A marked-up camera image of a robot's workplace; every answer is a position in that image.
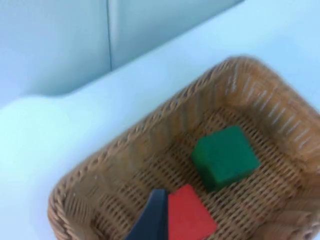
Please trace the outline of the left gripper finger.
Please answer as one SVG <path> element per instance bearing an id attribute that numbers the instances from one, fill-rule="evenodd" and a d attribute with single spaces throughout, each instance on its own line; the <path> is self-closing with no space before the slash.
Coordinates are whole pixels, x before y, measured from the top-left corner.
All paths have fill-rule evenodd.
<path id="1" fill-rule="evenodd" d="M 154 189 L 126 240 L 167 240 L 168 192 Z"/>

